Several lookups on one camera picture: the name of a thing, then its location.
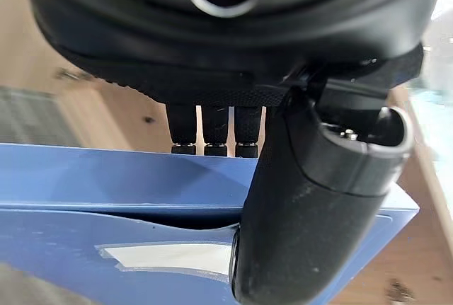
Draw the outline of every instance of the metal pin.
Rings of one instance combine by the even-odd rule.
[[[353,130],[345,130],[340,133],[340,136],[351,141],[356,141],[358,138],[358,135]]]

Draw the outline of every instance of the black device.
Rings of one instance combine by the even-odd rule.
[[[31,0],[48,42],[165,103],[173,153],[257,157],[230,281],[242,304],[308,304],[360,242],[411,152],[389,89],[416,77],[436,0]]]

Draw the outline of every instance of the blue box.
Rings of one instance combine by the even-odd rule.
[[[106,305],[236,304],[227,267],[255,159],[17,144],[0,156],[1,262]],[[392,186],[313,304],[327,304],[417,212]]]

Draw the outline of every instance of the black rubber grip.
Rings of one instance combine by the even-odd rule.
[[[307,179],[285,124],[274,126],[243,209],[234,281],[241,304],[311,301],[353,252],[383,200],[332,192]]]
[[[243,305],[308,304],[320,294],[366,234],[411,149],[396,111],[383,122],[391,125],[379,140],[387,147],[329,132],[312,110],[269,120],[232,268]]]

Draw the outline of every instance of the black plastic housing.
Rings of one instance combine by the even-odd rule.
[[[412,50],[435,0],[310,0],[221,19],[150,0],[31,0],[50,44],[163,103],[276,106],[307,62]]]

